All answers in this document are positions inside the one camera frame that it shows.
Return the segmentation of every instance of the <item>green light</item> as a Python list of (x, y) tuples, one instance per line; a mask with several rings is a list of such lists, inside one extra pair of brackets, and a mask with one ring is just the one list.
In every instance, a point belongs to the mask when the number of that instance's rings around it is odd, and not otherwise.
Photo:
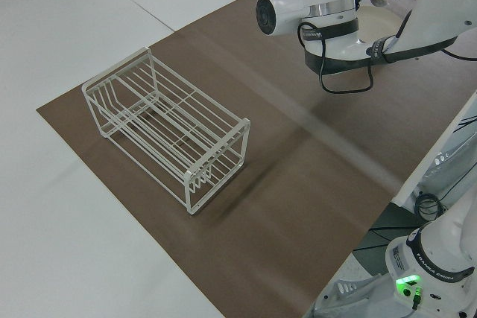
[(416, 283), (418, 283), (418, 281), (420, 281), (420, 277), (418, 275), (411, 275), (411, 276), (408, 276), (408, 277), (403, 277), (401, 279), (397, 279), (396, 280), (397, 290), (400, 293), (402, 293), (405, 288), (415, 285)]

